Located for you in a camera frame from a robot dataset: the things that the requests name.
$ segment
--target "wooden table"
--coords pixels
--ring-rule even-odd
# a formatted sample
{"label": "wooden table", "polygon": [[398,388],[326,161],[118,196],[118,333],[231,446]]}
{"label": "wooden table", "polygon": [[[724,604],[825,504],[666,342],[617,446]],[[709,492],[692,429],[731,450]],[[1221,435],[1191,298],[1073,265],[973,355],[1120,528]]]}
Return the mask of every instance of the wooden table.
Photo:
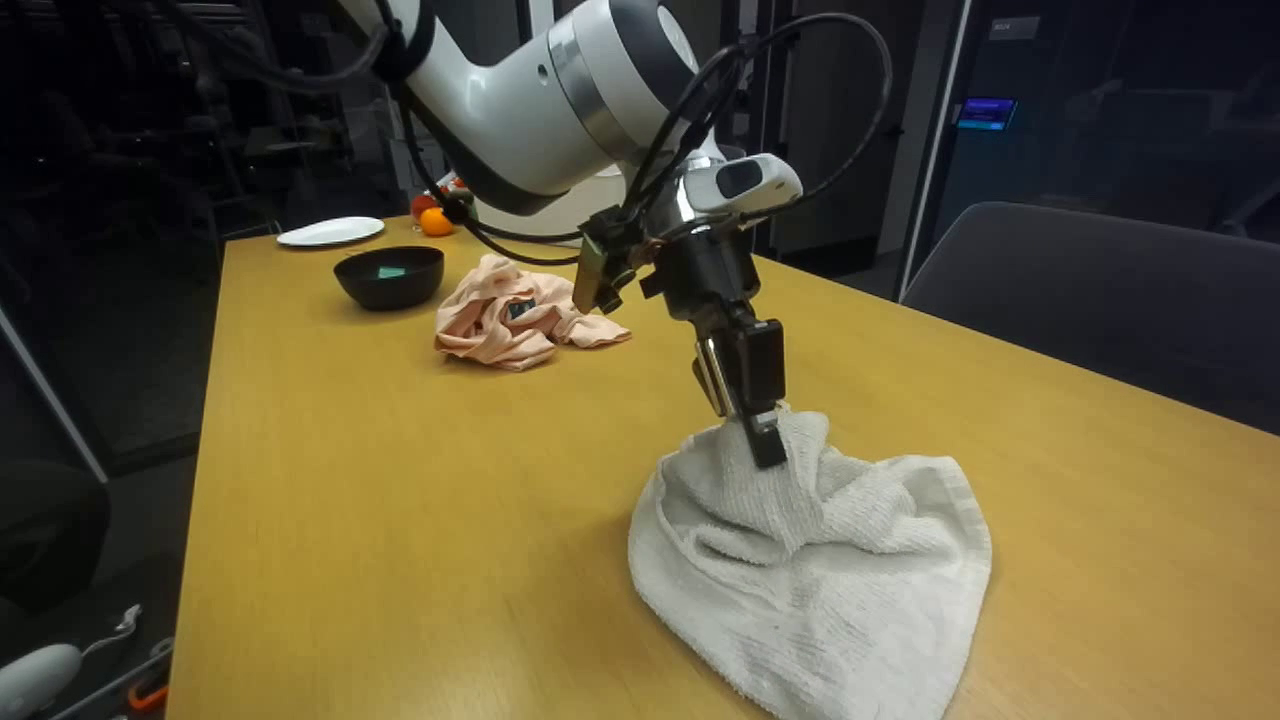
{"label": "wooden table", "polygon": [[[439,248],[451,286],[476,244]],[[712,424],[688,323],[632,290],[623,347],[446,364],[434,309],[346,298],[349,253],[230,248],[171,716],[755,716],[623,560],[653,463]],[[987,510],[953,716],[1280,716],[1278,435],[762,271],[788,398],[851,455],[960,455]]]}

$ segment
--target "white plate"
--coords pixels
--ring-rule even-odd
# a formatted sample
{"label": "white plate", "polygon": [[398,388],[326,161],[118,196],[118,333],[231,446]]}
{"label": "white plate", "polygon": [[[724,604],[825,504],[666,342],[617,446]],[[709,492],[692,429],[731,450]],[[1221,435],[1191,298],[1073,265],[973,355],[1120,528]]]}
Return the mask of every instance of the white plate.
{"label": "white plate", "polygon": [[319,222],[306,222],[306,228],[281,230],[276,244],[286,244],[286,248],[331,248],[331,244],[370,240],[370,237],[375,237],[386,228],[388,222],[375,218],[375,215],[331,215],[331,218],[319,218]]}

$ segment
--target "black bowl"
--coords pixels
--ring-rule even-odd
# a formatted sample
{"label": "black bowl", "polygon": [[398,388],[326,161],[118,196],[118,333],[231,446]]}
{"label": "black bowl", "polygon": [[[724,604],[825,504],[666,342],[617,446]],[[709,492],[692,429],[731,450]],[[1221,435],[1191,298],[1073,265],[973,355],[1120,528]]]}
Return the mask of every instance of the black bowl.
{"label": "black bowl", "polygon": [[446,253],[438,248],[375,248],[331,266],[346,290],[370,310],[398,310],[438,296]]}

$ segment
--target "white cloth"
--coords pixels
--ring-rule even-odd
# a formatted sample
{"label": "white cloth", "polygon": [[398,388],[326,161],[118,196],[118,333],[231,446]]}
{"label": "white cloth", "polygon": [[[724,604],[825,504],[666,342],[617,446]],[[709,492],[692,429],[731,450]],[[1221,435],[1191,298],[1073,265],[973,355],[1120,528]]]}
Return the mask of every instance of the white cloth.
{"label": "white cloth", "polygon": [[776,716],[946,716],[993,577],[993,537],[958,458],[885,463],[781,414],[762,471],[740,424],[673,450],[632,515],[645,604]]}

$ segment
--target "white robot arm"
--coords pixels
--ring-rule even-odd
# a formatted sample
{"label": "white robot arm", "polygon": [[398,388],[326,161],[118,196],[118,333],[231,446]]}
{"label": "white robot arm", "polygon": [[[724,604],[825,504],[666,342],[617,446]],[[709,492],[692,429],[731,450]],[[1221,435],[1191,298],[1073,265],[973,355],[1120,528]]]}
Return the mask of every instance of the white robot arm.
{"label": "white robot arm", "polygon": [[724,161],[709,132],[686,146],[686,128],[702,124],[702,73],[673,12],[658,0],[585,0],[554,30],[482,66],[425,0],[342,7],[370,37],[392,30],[380,76],[407,95],[482,201],[542,210],[606,164],[645,188],[585,222],[577,305],[613,310],[635,266],[653,265],[640,286],[692,320],[709,398],[745,424],[762,469],[781,463],[786,336],[776,320],[755,320],[749,298],[762,280],[731,237],[806,188],[769,152]]}

